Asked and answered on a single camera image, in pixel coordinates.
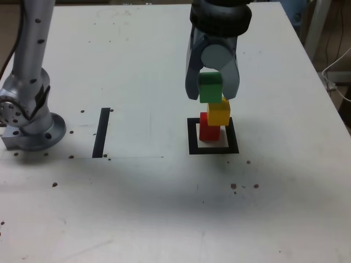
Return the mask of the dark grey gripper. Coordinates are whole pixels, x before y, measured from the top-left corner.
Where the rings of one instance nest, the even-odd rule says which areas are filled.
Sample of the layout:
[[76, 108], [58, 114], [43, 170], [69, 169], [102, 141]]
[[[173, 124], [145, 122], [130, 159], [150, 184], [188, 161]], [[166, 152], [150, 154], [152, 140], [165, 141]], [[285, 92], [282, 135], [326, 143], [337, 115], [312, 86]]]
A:
[[195, 26], [191, 29], [186, 55], [185, 90], [189, 99], [197, 100], [199, 89], [197, 77], [200, 70], [210, 68], [222, 77], [222, 94], [227, 100], [236, 97], [240, 75], [236, 58], [237, 37], [208, 35]]

